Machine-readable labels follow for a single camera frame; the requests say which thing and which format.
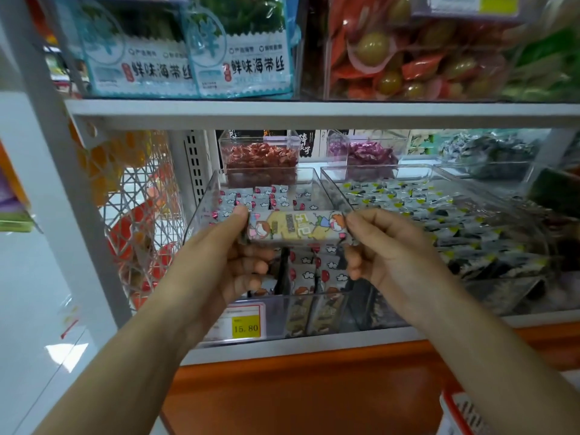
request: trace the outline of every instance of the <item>hand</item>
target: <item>hand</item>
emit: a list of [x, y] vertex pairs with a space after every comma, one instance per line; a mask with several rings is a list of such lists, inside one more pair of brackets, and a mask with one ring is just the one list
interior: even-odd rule
[[449, 295], [463, 295], [424, 232], [410, 220], [383, 209], [355, 211], [346, 224], [359, 246], [348, 246], [345, 257], [351, 279], [364, 278], [383, 294], [395, 311], [424, 330], [437, 319], [438, 306]]
[[238, 244], [247, 225], [248, 208], [239, 205], [226, 221], [190, 238], [144, 305], [161, 306], [170, 332], [185, 339], [185, 351], [204, 338], [229, 303], [260, 288], [275, 253]]

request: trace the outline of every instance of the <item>yellow price label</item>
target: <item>yellow price label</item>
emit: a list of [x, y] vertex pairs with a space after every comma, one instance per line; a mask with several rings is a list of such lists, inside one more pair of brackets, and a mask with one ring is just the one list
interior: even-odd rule
[[238, 316], [231, 319], [231, 336], [233, 339], [260, 337], [260, 316]]
[[482, 14], [516, 15], [520, 0], [481, 0]]

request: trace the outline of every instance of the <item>orange panel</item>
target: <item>orange panel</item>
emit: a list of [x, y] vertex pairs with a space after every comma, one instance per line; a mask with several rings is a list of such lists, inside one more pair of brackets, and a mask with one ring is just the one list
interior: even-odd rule
[[[518, 333], [555, 368], [580, 368], [580, 322]], [[184, 366], [163, 414], [175, 435], [423, 435], [453, 382], [425, 340]]]

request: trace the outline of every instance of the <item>circular logo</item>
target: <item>circular logo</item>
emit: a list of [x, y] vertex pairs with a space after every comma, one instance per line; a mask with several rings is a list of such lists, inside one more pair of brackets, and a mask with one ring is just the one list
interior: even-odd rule
[[200, 67], [215, 67], [226, 57], [227, 37], [221, 21], [210, 10], [194, 6], [187, 13], [187, 43], [192, 62]]
[[98, 2], [83, 0], [77, 19], [87, 57], [99, 64], [117, 64], [125, 53], [125, 39], [115, 17]]

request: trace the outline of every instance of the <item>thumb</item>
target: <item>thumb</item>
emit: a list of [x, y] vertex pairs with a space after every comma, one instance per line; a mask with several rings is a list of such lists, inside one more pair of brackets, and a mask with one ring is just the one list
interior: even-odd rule
[[366, 221], [355, 211], [348, 214], [346, 224], [349, 232], [377, 255], [385, 259], [394, 259], [399, 256], [401, 250], [399, 242]]
[[238, 205], [226, 221], [218, 223], [212, 229], [208, 238], [219, 247], [230, 247], [246, 226], [248, 226], [248, 208]]

